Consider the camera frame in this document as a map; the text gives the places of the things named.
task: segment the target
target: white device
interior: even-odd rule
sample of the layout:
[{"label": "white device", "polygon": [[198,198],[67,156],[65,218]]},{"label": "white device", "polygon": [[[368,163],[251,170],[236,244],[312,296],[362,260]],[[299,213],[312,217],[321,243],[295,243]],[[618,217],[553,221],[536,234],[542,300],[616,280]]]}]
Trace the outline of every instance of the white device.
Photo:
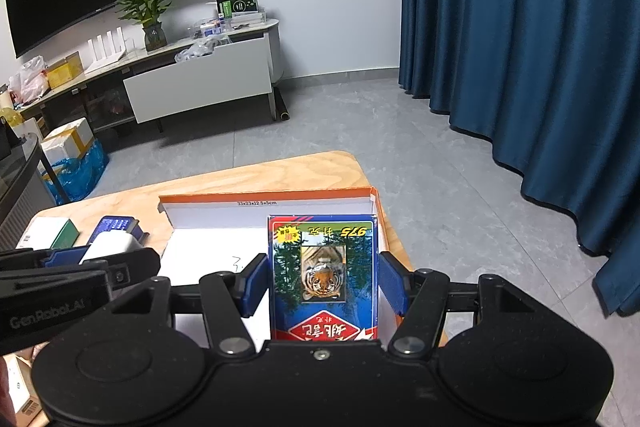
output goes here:
[{"label": "white device", "polygon": [[91,71],[97,70],[98,68],[103,68],[105,66],[110,66],[111,64],[116,63],[127,53],[127,48],[124,44],[124,36],[122,35],[122,28],[118,26],[118,49],[116,49],[116,43],[113,41],[113,34],[111,31],[107,32],[107,44],[111,45],[111,49],[109,50],[109,54],[104,47],[104,42],[102,41],[102,35],[97,35],[96,40],[98,41],[98,54],[100,58],[98,58],[95,47],[94,40],[89,39],[89,50],[91,51],[91,57],[94,60],[88,68],[84,70],[84,73],[90,73]]},{"label": "white device", "polygon": [[105,257],[107,255],[114,255],[115,253],[130,252],[132,250],[138,250],[139,248],[142,248],[140,243],[129,232],[125,232],[124,230],[107,230],[97,235],[80,263],[87,259]]}]

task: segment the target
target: wooden table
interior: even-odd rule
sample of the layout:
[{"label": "wooden table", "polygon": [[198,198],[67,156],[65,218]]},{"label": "wooden table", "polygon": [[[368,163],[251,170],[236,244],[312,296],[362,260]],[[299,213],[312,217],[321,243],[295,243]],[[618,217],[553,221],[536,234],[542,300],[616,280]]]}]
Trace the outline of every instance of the wooden table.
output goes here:
[{"label": "wooden table", "polygon": [[[86,244],[102,216],[133,216],[140,220],[142,230],[149,233],[145,246],[162,253],[173,229],[166,215],[158,212],[160,194],[365,186],[369,186],[369,182],[356,158],[347,152],[331,151],[131,188],[77,203],[48,208],[37,216],[69,217],[80,232],[76,245]],[[398,239],[398,234],[389,225],[388,220],[386,220],[386,235],[391,253],[409,270],[413,270],[411,261]]]}]

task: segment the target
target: red label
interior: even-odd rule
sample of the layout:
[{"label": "red label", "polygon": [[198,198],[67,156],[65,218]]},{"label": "red label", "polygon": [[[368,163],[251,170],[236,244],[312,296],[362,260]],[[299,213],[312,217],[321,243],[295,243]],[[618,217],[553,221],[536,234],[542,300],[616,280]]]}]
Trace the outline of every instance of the red label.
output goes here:
[{"label": "red label", "polygon": [[289,333],[301,341],[346,341],[359,331],[353,324],[322,310],[293,326]]}]

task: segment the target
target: white cabinet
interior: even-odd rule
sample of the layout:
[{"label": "white cabinet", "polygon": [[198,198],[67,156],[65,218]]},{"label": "white cabinet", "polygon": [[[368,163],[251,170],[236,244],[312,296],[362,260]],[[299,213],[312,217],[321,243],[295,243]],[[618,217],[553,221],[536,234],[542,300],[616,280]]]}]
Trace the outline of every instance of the white cabinet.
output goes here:
[{"label": "white cabinet", "polygon": [[225,44],[212,55],[147,71],[124,80],[138,123],[205,105],[268,94],[275,117],[267,33]]}]

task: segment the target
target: gray tile floor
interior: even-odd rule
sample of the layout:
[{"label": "gray tile floor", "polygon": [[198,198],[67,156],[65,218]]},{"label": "gray tile floor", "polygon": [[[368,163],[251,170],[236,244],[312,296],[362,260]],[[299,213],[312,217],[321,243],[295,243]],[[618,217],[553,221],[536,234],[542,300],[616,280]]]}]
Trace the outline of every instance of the gray tile floor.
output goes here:
[{"label": "gray tile floor", "polygon": [[[601,415],[607,427],[640,425],[640,314],[605,318],[591,287],[604,258],[582,253],[571,217],[529,203],[521,177],[497,166],[486,140],[449,128],[427,100],[396,79],[284,92],[292,120],[272,123],[255,97],[133,126],[100,139],[110,165],[92,196],[164,180],[327,150],[353,153],[381,193],[416,267],[475,282],[497,273],[602,343],[615,381]],[[450,335],[470,326],[450,317]]]}]

